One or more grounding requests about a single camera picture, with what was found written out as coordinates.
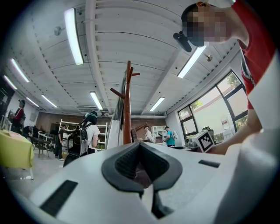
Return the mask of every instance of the fluorescent ceiling light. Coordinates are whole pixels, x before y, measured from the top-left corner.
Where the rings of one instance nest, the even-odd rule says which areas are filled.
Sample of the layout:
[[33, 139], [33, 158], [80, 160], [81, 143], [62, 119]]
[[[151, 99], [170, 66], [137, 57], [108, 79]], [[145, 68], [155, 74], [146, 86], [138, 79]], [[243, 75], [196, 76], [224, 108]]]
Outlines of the fluorescent ceiling light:
[[31, 103], [33, 103], [36, 107], [39, 107], [37, 104], [35, 104], [31, 99], [29, 99], [28, 97], [27, 97], [27, 99], [31, 102]]
[[81, 49], [79, 46], [77, 30], [76, 30], [76, 18], [75, 9], [71, 8], [64, 12], [65, 26], [68, 36], [68, 41], [74, 57], [76, 65], [82, 65], [84, 63]]
[[99, 110], [103, 110], [103, 107], [101, 106], [99, 100], [97, 99], [96, 93], [95, 92], [90, 92], [89, 93], [91, 95], [91, 98], [93, 99], [93, 101], [95, 102], [97, 108]]
[[204, 51], [205, 48], [206, 48], [206, 46], [203, 46], [203, 47], [198, 47], [195, 50], [195, 52], [192, 54], [191, 58], [188, 60], [186, 65], [183, 67], [183, 69], [180, 71], [180, 73], [178, 75], [179, 78], [183, 78], [188, 73], [188, 71], [191, 69], [191, 67], [196, 62], [196, 60], [199, 58], [199, 56], [202, 54], [202, 52]]
[[161, 102], [163, 102], [164, 99], [165, 99], [164, 97], [160, 97], [150, 111], [154, 111], [161, 104]]
[[16, 68], [16, 70], [18, 71], [18, 73], [21, 75], [21, 77], [23, 77], [23, 79], [26, 82], [29, 82], [28, 78], [23, 74], [22, 70], [20, 69], [20, 67], [18, 66], [18, 63], [15, 61], [15, 59], [11, 59], [10, 60], [12, 62], [12, 64], [14, 65], [14, 67]]
[[57, 108], [57, 106], [55, 106], [50, 100], [48, 100], [44, 95], [42, 95], [42, 97], [47, 101], [49, 102], [51, 105], [53, 105], [55, 108]]
[[10, 81], [10, 79], [4, 75], [4, 78], [6, 79], [7, 83], [14, 89], [17, 90], [16, 86]]

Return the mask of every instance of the wooden coat rack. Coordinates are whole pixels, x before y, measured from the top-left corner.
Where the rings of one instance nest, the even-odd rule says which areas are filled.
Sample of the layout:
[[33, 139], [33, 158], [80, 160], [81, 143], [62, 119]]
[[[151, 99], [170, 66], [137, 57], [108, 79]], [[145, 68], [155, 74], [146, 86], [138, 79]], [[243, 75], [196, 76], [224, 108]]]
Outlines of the wooden coat rack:
[[[131, 110], [130, 110], [130, 82], [131, 77], [140, 75], [140, 73], [133, 73], [133, 67], [131, 67], [131, 61], [127, 62], [126, 66], [126, 89], [125, 94], [119, 93], [117, 90], [111, 88], [110, 90], [119, 96], [121, 99], [124, 100], [124, 106], [123, 106], [123, 143], [129, 144], [132, 143], [131, 138]], [[138, 131], [141, 127], [144, 125], [141, 125], [136, 128], [136, 131]]]

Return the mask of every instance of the teal shirt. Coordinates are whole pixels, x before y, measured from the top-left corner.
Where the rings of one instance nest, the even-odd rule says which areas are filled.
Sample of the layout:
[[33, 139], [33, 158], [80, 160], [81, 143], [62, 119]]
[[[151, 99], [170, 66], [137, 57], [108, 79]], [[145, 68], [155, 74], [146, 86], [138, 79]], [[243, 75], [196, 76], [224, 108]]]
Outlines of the teal shirt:
[[167, 135], [170, 135], [170, 138], [166, 141], [167, 145], [175, 145], [175, 140], [173, 138], [172, 131], [168, 131]]

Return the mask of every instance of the person in teal shirt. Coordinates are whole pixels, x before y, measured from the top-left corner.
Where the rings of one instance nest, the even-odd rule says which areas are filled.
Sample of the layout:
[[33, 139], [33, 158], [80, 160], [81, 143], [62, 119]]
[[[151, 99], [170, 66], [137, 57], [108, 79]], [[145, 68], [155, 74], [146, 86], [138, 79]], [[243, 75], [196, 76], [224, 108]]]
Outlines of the person in teal shirt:
[[175, 140], [172, 131], [170, 131], [168, 126], [165, 127], [165, 130], [167, 131], [167, 137], [164, 141], [166, 142], [167, 147], [175, 146]]

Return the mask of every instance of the yellow cloth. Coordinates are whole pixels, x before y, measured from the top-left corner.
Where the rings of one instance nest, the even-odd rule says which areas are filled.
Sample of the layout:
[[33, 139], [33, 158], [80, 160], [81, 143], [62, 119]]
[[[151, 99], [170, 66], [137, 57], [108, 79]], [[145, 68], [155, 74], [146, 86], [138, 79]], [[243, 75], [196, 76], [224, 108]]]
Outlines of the yellow cloth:
[[13, 168], [33, 166], [33, 146], [26, 138], [12, 138], [6, 130], [0, 130], [0, 165]]

